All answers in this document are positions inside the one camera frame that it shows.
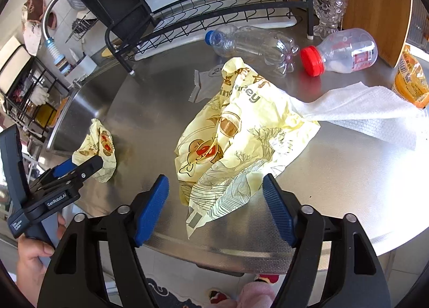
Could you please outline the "person's left hand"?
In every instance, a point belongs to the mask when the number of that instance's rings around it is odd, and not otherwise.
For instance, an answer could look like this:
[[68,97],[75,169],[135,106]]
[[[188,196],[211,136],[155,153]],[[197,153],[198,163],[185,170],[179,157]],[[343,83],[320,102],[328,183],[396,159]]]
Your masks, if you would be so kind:
[[28,301],[37,307],[39,293],[44,281],[47,268],[41,258],[49,258],[54,254],[54,248],[43,241],[28,238],[22,234],[17,242],[17,281],[21,293]]

